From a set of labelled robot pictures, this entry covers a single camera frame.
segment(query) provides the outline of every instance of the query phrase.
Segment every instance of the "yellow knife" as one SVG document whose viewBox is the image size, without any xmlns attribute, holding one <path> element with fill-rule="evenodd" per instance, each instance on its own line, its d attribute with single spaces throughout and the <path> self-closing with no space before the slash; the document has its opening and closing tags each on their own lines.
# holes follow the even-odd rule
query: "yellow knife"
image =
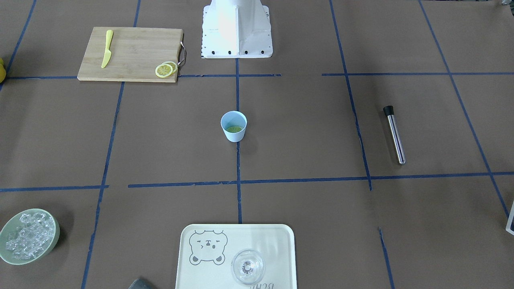
<svg viewBox="0 0 514 289">
<path fill-rule="evenodd" d="M 102 68 L 104 68 L 107 63 L 109 63 L 109 60 L 111 59 L 111 51 L 109 48 L 111 47 L 111 41 L 113 40 L 113 31 L 107 30 L 107 33 L 105 34 L 105 53 L 103 54 L 103 61 L 102 61 Z"/>
</svg>

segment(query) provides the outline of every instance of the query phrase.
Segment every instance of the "white object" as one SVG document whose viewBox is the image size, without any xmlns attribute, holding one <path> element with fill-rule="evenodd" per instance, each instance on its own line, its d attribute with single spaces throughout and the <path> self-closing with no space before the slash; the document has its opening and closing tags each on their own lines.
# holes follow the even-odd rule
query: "white object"
<svg viewBox="0 0 514 289">
<path fill-rule="evenodd" d="M 212 0 L 204 7 L 204 58 L 267 58 L 273 54 L 269 8 L 260 0 Z"/>
<path fill-rule="evenodd" d="M 233 272 L 236 257 L 248 250 L 258 252 L 264 265 L 262 279 L 253 284 Z M 175 288 L 296 289 L 295 235 L 282 224 L 189 225 L 180 235 Z"/>
<path fill-rule="evenodd" d="M 231 142 L 238 142 L 243 139 L 246 131 L 246 116 L 238 111 L 230 111 L 222 116 L 221 125 L 227 139 Z M 227 131 L 230 127 L 240 127 L 241 131 L 231 133 Z"/>
<path fill-rule="evenodd" d="M 509 219 L 507 221 L 507 226 L 505 227 L 505 230 L 507 232 L 514 235 L 514 231 L 512 230 L 512 219 L 514 219 L 514 203 L 512 203 L 512 208 L 510 209 Z"/>
</svg>

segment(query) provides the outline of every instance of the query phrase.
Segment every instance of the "lime slice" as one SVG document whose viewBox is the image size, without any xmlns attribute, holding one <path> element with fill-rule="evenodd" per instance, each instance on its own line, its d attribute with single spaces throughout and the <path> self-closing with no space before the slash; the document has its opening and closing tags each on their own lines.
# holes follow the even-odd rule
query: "lime slice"
<svg viewBox="0 0 514 289">
<path fill-rule="evenodd" d="M 155 68 L 155 75 L 165 78 L 173 74 L 173 67 L 169 64 L 161 64 Z"/>
<path fill-rule="evenodd" d="M 178 70 L 178 65 L 175 62 L 173 62 L 173 61 L 166 61 L 166 62 L 163 62 L 162 64 L 169 64 L 169 65 L 171 65 L 171 67 L 173 68 L 172 74 L 175 73 Z"/>
<path fill-rule="evenodd" d="M 227 132 L 229 132 L 229 133 L 238 133 L 242 130 L 243 130 L 243 128 L 238 127 L 237 125 L 227 128 Z"/>
</svg>

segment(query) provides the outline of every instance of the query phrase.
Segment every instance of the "cartoon bear face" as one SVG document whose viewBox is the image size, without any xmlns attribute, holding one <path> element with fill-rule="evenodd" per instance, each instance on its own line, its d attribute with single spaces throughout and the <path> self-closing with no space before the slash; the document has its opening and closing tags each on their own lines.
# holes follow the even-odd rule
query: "cartoon bear face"
<svg viewBox="0 0 514 289">
<path fill-rule="evenodd" d="M 225 261 L 225 246 L 227 245 L 227 235 L 221 231 L 195 231 L 189 238 L 191 246 L 191 256 L 189 262 L 193 265 L 200 264 L 201 261 L 212 261 L 216 265 L 221 265 Z"/>
</svg>

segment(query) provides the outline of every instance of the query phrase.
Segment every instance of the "wooden cutting board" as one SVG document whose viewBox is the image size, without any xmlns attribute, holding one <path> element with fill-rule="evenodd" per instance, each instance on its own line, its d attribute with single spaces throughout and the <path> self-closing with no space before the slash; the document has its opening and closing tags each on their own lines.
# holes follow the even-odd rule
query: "wooden cutting board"
<svg viewBox="0 0 514 289">
<path fill-rule="evenodd" d="M 111 60 L 101 68 L 105 33 L 112 29 Z M 178 63 L 182 29 L 94 27 L 77 78 L 90 81 L 176 82 L 178 73 L 155 75 L 164 61 Z"/>
</svg>

